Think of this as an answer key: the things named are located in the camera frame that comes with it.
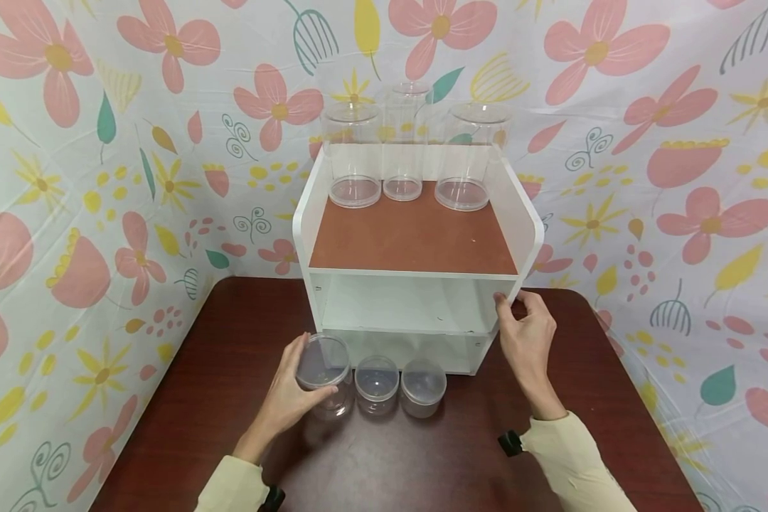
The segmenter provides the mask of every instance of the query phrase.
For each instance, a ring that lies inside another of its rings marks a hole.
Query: finger
[[[509,307],[509,301],[506,300],[506,296],[503,293],[495,293],[492,295],[495,300],[495,311],[498,313],[498,320],[501,320],[502,324],[507,324],[515,321],[515,317],[512,314],[512,308]]]

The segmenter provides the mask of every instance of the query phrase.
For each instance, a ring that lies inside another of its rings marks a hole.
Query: shelf board
[[[434,185],[425,181],[409,203],[382,195],[351,210],[326,200],[309,268],[517,276],[492,205],[450,210]]]

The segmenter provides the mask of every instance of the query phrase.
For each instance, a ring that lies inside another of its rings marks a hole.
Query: human hand
[[[296,424],[322,400],[338,392],[336,386],[304,391],[296,381],[296,371],[302,351],[310,333],[303,333],[288,344],[282,352],[282,361],[276,376],[267,390],[259,414],[247,432],[240,438],[233,453],[234,457],[259,464],[265,448],[277,435]]]

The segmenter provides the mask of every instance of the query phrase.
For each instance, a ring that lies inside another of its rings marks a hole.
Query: plastic jar lid
[[[404,367],[401,388],[407,398],[418,405],[433,405],[447,391],[447,374],[428,359],[413,359]]]
[[[356,366],[356,390],[367,400],[393,398],[398,382],[398,366],[384,356],[369,356]]]
[[[304,345],[296,379],[303,388],[318,389],[340,383],[348,372],[347,344],[335,336],[314,334]]]

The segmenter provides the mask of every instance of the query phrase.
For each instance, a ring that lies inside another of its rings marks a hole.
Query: clear plastic jar
[[[398,366],[384,356],[370,356],[356,366],[358,409],[369,415],[385,415],[398,398]]]
[[[338,392],[316,405],[313,415],[321,420],[336,420],[353,409],[353,372],[347,344],[335,336],[314,334],[302,351],[296,379],[303,389],[312,391],[336,386]]]
[[[415,418],[429,418],[447,391],[447,374],[428,359],[413,359],[401,373],[401,408]]]

